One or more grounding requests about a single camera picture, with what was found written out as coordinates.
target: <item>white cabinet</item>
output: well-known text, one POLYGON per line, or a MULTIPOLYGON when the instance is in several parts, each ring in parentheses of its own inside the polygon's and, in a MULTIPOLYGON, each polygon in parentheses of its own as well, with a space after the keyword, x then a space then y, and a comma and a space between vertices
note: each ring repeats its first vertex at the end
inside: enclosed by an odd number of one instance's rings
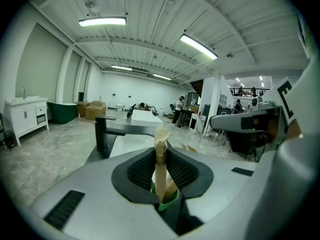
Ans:
POLYGON ((40 127, 49 130, 47 117, 47 99, 37 98, 30 102, 6 102, 9 108, 9 118, 18 146, 19 138, 40 127))

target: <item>ceiling light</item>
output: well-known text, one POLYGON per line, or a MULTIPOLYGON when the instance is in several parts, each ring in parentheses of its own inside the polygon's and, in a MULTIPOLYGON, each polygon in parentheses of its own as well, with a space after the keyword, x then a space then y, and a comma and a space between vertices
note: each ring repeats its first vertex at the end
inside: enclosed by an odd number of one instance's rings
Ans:
POLYGON ((171 78, 169 77, 165 77, 165 76, 162 76, 162 75, 158 75, 158 74, 153 74, 154 77, 157 77, 157 78, 163 78, 163 79, 167 79, 167 80, 172 80, 171 78))
POLYGON ((98 18, 86 18, 79 20, 80 27, 93 26, 93 25, 126 25, 125 17, 98 17, 98 18))
POLYGON ((181 36, 180 40, 182 42, 185 42, 186 44, 196 48, 197 50, 199 50, 200 52, 204 53, 205 55, 207 55, 212 60, 215 60, 215 59, 218 58, 218 56, 214 52, 212 52, 207 47, 205 47, 203 44, 201 44, 198 41, 194 40, 190 36, 187 36, 186 34, 183 34, 181 36))
POLYGON ((132 71, 132 68, 130 68, 130 67, 125 67, 125 66, 111 65, 111 67, 114 68, 114 69, 119 69, 119 70, 129 70, 129 71, 132 71))

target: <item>black rubber pad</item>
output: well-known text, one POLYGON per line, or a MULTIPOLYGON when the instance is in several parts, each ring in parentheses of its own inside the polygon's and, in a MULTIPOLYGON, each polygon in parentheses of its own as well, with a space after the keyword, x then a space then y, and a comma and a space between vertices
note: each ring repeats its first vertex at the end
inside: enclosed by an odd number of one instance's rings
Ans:
POLYGON ((44 220, 57 230, 62 230, 84 196, 85 193, 70 190, 44 220))
POLYGON ((242 168, 239 168, 239 167, 234 167, 231 171, 235 172, 235 173, 238 173, 238 174, 243 174, 243 175, 249 176, 249 177, 251 177, 252 174, 254 174, 253 170, 246 170, 246 169, 242 169, 242 168))

